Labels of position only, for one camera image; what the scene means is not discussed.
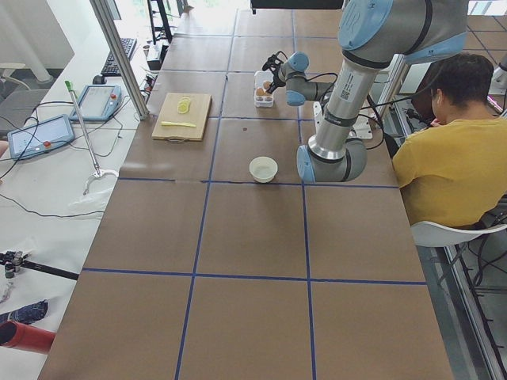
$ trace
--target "white desk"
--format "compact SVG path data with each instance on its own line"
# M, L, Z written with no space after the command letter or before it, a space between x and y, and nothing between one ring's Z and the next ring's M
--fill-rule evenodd
M99 32L83 41L82 48L76 51L44 101L70 101L64 81L72 81L78 91L91 84L93 76L100 73L109 48ZM132 67L137 68L135 76L139 83L145 75L141 66L147 65L142 52L142 43L138 43ZM108 78L108 84L121 85L122 94L128 95L121 78ZM116 117L123 124L121 139L117 141L108 157L97 157L102 169L118 170L134 137L139 120L132 102L124 104L124 108ZM50 104L39 107L38 115L40 120L45 120L70 111L70 106ZM89 131L99 125L90 124ZM111 150L120 128L119 123L111 120L101 129L90 133L96 154L107 154ZM75 124L74 132L76 137L82 135L78 124ZM72 144L86 146L84 138L77 139ZM0 161L0 173L7 171L12 164L12 161ZM86 179L92 173L93 164L89 152L65 146L50 154L18 162L4 177L0 193L14 198L29 210L42 214L73 215L104 210L116 178L106 176L93 181L89 195L83 197ZM23 211L18 205L6 199L0 199L2 225L0 252L8 250L31 252L27 260L79 273L100 220L101 214L81 218L41 218ZM3 275L3 268L0 270L2 270L0 293L3 293L8 280ZM0 304L0 314L47 299L49 309L46 317L33 325L55 332L62 320L75 281L25 268L22 268L11 281L13 282L11 295L6 302ZM46 355L11 348L0 348L0 351L2 378L18 380L37 378L46 359Z

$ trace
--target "red cylinder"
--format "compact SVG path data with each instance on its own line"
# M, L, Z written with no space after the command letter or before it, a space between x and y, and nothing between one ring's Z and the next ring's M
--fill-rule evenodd
M54 339L54 332L20 322L7 321L0 325L0 346L2 347L47 355Z

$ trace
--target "computer mouse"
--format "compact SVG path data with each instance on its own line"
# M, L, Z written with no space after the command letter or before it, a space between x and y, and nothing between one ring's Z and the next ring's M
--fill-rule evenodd
M94 85L104 85L107 82L104 75L95 75L93 77L93 83Z

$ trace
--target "black hair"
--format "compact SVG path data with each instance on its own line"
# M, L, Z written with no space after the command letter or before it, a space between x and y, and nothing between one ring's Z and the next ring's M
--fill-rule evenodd
M435 96L436 89L441 89L458 108L466 108L469 101L486 104L493 69L486 57L470 53L434 62L429 67L429 80L435 78L430 86L431 94Z

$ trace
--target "device screen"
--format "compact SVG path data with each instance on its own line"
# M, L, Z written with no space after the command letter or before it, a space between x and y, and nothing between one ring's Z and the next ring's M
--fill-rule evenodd
M64 118L59 117L58 119L40 123L39 127L34 125L22 131L17 131L10 137L13 152L15 154L21 154L25 148L26 150L30 150L31 148L42 145L44 141L57 142L59 140L64 140L68 135L67 123Z
M105 107L110 101L114 87L110 85L98 85L88 87L85 96L80 103L83 117L97 117L104 114Z

